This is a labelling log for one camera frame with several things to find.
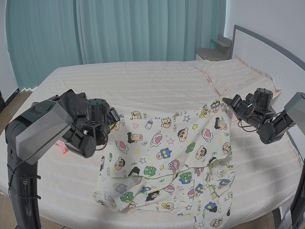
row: white headboard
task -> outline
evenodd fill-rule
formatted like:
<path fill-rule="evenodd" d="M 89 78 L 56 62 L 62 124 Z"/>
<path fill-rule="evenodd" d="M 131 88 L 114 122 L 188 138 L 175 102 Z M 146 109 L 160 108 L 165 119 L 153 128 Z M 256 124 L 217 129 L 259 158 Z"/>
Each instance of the white headboard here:
<path fill-rule="evenodd" d="M 282 92 L 271 102 L 276 112 L 282 111 L 296 92 L 305 92 L 305 63 L 280 45 L 234 25 L 231 48 L 230 59 L 239 57 L 249 66 L 268 73 L 280 85 Z M 305 158 L 303 133 L 294 126 L 289 130 L 289 136 Z"/>

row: bed sheet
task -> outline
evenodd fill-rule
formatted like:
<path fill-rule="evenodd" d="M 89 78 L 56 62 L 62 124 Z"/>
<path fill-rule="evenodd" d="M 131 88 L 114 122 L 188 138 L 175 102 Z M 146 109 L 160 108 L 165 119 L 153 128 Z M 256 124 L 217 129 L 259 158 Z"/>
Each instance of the bed sheet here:
<path fill-rule="evenodd" d="M 197 70 L 209 61 L 122 62 L 58 68 L 31 94 L 15 116 L 32 102 L 42 101 L 68 89 L 85 92 L 88 98 L 104 98 L 110 104 L 141 109 L 179 111 L 217 97 Z M 256 219 L 290 199 L 299 182 L 301 166 L 294 148 L 284 135 L 269 145 L 256 133 L 247 133 L 232 123 L 231 215 L 224 228 Z M 7 194 L 6 143 L 0 136 L 0 189 Z M 103 151 L 84 159 L 53 146 L 38 162 L 40 215 L 73 229 L 97 228 L 193 228 L 192 216 L 174 216 L 126 209 L 112 212 L 92 199 Z"/>

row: wall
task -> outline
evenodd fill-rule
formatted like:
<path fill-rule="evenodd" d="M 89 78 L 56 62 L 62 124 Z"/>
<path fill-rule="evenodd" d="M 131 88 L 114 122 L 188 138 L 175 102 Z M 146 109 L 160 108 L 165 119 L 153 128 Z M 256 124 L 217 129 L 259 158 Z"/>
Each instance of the wall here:
<path fill-rule="evenodd" d="M 305 0 L 227 0 L 224 36 L 235 24 L 256 32 L 305 61 Z"/>
<path fill-rule="evenodd" d="M 18 86 L 7 50 L 5 11 L 6 0 L 0 0 L 0 91 L 6 101 Z"/>

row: curtain fold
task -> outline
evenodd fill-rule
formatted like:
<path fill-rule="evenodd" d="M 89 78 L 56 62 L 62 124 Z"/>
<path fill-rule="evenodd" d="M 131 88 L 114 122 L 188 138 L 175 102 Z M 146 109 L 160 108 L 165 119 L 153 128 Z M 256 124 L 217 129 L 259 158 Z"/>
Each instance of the curtain fold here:
<path fill-rule="evenodd" d="M 223 35 L 226 0 L 8 0 L 6 32 L 19 88 L 58 67 L 186 61 Z"/>

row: pillowcase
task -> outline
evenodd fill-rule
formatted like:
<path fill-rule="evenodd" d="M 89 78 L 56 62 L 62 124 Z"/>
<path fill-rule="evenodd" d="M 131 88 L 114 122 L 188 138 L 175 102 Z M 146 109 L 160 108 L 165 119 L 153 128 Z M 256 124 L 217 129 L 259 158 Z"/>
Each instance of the pillowcase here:
<path fill-rule="evenodd" d="M 269 74 L 248 66 L 240 59 L 211 62 L 203 67 L 202 72 L 222 97 L 233 98 L 238 94 L 244 100 L 248 93 L 253 94 L 259 87 L 272 91 L 273 98 L 281 92 Z"/>

